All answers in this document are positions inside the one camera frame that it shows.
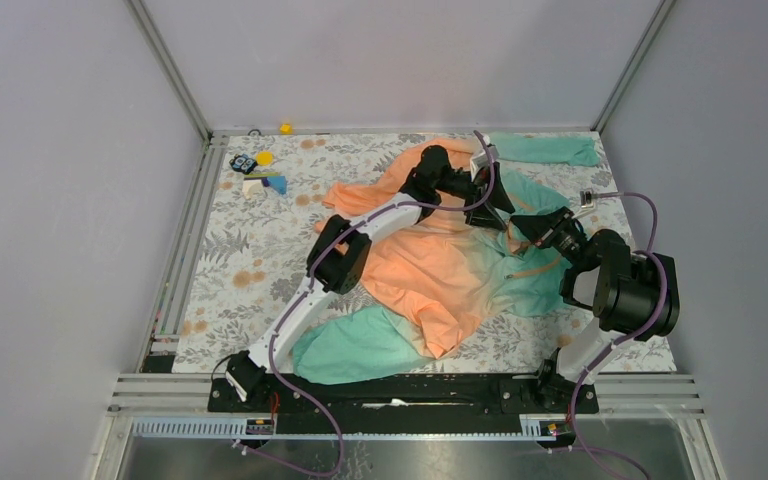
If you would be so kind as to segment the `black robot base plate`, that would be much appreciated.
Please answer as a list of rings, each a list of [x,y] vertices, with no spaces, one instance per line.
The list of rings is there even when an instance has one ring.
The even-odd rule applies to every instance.
[[[330,410],[372,404],[403,402],[415,406],[468,406],[489,413],[560,414],[575,405],[582,414],[599,411],[595,387],[556,374],[403,374],[382,379],[339,385],[308,382],[296,375],[285,377],[286,386],[272,374],[256,386],[254,394],[242,401],[235,388],[223,378],[212,380],[207,410],[212,413],[272,411],[278,402],[280,413],[307,413],[316,406],[296,390],[312,395]]]

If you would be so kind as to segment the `orange and teal jacket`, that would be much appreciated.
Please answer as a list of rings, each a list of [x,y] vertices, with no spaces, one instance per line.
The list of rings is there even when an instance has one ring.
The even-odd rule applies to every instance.
[[[468,226],[455,203],[446,197],[428,219],[374,244],[361,278],[374,304],[306,331],[292,351],[297,375],[337,385],[439,360],[473,359],[483,371],[535,367],[535,360],[490,352],[496,340],[486,321],[503,314],[533,325],[564,320],[558,332],[538,329],[550,349],[582,332],[591,313],[564,303],[559,292],[568,262],[531,247],[513,226]]]

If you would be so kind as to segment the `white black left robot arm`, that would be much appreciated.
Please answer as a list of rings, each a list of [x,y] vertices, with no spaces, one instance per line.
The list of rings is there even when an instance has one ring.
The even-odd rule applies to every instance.
[[[412,227],[436,211],[446,210],[442,197],[462,200],[458,212],[466,224],[501,230],[500,212],[513,212],[500,179],[497,147],[481,139],[467,169],[454,168],[446,149],[430,145],[420,154],[397,192],[382,206],[356,217],[330,217],[306,259],[306,271],[287,306],[267,331],[226,363],[224,378],[232,398],[248,411],[269,401],[267,378],[277,375],[278,362],[310,323],[337,296],[350,292],[361,280],[372,247]]]

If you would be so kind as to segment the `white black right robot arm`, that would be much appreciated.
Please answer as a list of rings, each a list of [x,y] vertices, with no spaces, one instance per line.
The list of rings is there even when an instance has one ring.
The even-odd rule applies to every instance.
[[[594,374],[622,349],[665,337],[678,322],[680,297],[675,261],[634,251],[610,229],[587,235],[573,212],[510,219],[538,249],[553,249],[569,264],[559,294],[569,306],[591,313],[585,329],[544,360],[529,390],[543,410],[557,412],[591,392]]]

